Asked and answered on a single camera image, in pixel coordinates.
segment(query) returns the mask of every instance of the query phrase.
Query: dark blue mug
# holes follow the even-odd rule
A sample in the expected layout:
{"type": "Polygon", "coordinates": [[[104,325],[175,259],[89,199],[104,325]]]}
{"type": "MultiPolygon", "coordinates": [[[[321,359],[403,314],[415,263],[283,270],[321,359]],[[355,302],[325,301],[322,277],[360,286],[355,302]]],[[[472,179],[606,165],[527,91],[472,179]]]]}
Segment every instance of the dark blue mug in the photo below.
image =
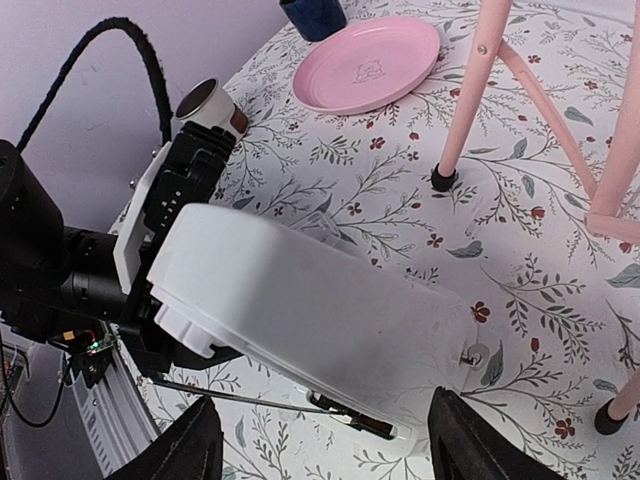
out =
{"type": "Polygon", "coordinates": [[[320,42],[347,26],[339,0],[280,0],[280,6],[308,42],[320,42]]]}

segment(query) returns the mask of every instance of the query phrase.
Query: pink rack leg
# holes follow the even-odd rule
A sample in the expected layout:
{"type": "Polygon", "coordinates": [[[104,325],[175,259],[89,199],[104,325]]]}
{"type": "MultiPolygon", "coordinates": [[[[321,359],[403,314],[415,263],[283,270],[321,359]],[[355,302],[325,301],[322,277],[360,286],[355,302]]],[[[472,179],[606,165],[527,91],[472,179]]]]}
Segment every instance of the pink rack leg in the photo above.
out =
{"type": "Polygon", "coordinates": [[[567,124],[564,122],[560,113],[551,102],[551,99],[544,91],[542,85],[538,79],[533,75],[531,69],[522,60],[513,48],[511,48],[506,42],[502,42],[500,49],[498,50],[498,57],[505,63],[507,68],[511,70],[511,73],[515,75],[520,84],[529,94],[531,101],[538,108],[544,119],[547,121],[553,133],[558,138],[560,146],[564,150],[567,157],[573,164],[573,168],[580,178],[582,185],[584,186],[587,195],[590,198],[596,193],[597,184],[593,178],[591,170],[580,151],[580,147],[576,143],[573,135],[569,131],[567,124]]]}
{"type": "Polygon", "coordinates": [[[640,371],[635,372],[616,397],[603,406],[596,415],[596,430],[602,435],[616,433],[640,402],[640,371]]]}
{"type": "Polygon", "coordinates": [[[447,191],[453,185],[456,165],[469,136],[476,112],[495,63],[502,35],[507,26],[512,0],[484,0],[473,38],[458,106],[440,163],[431,176],[435,190],[447,191]]]}
{"type": "Polygon", "coordinates": [[[622,206],[631,180],[640,164],[640,1],[636,2],[636,18],[631,59],[622,96],[622,106],[611,150],[602,173],[590,213],[615,217],[622,206]]]}

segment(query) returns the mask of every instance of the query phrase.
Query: rubber foot cap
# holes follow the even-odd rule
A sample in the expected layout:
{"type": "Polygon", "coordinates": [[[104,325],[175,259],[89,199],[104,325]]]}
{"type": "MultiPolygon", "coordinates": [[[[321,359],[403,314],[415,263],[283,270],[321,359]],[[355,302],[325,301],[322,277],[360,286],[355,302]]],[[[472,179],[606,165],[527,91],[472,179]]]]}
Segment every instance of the rubber foot cap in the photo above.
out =
{"type": "Polygon", "coordinates": [[[456,171],[454,170],[450,177],[443,177],[438,171],[440,164],[436,165],[436,168],[431,172],[431,186],[437,192],[446,192],[453,187],[456,181],[456,171]]]}
{"type": "Polygon", "coordinates": [[[629,418],[629,415],[627,415],[622,420],[612,419],[609,416],[609,405],[611,405],[611,402],[613,402],[613,399],[609,400],[607,404],[596,413],[595,427],[600,435],[613,435],[614,433],[618,433],[624,425],[624,422],[629,418]]]}

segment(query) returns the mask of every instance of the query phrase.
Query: leaf pattern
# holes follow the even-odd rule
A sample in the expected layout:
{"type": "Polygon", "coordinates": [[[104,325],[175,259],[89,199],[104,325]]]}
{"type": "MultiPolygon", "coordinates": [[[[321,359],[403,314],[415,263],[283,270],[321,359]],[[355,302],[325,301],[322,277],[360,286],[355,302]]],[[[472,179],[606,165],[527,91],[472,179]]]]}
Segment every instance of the leaf pattern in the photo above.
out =
{"type": "MultiPolygon", "coordinates": [[[[589,234],[589,198],[548,125],[500,63],[453,188],[431,190],[479,0],[342,4],[350,21],[411,15],[434,25],[443,44],[432,73],[405,98],[373,112],[309,112],[293,97],[291,82],[312,46],[286,26],[225,87],[251,128],[212,201],[293,228],[322,212],[340,232],[336,247],[367,262],[372,274],[381,268],[458,293],[472,308],[460,324],[447,326],[452,338],[471,325],[492,352],[461,396],[562,477],[640,479],[640,411],[607,441],[598,441],[592,427],[594,412],[625,384],[629,370],[640,368],[640,249],[589,234]]],[[[598,177],[632,31],[591,14],[521,2],[508,23],[506,40],[531,62],[598,177]]],[[[629,205],[626,216],[640,219],[640,207],[629,205]]],[[[202,372],[173,368],[168,376],[282,402],[294,388],[249,358],[202,372]]],[[[137,384],[161,429],[196,399],[137,384]]],[[[425,401],[432,387],[412,385],[425,401]]],[[[402,395],[394,400],[400,407],[402,395]]],[[[397,458],[353,445],[309,415],[223,401],[216,408],[226,433],[225,480],[433,478],[427,438],[418,442],[420,455],[397,458]]],[[[424,424],[408,410],[403,419],[424,424]]]]}

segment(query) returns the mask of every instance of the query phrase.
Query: pink plate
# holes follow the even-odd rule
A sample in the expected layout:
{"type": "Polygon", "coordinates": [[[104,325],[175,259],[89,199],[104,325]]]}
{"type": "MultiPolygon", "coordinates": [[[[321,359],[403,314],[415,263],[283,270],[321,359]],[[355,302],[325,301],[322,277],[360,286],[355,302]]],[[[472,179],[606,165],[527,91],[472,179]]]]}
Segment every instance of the pink plate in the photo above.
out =
{"type": "Polygon", "coordinates": [[[311,110],[351,115],[402,98],[429,75],[440,37],[413,17],[350,25],[318,45],[300,64],[293,93],[311,110]]]}

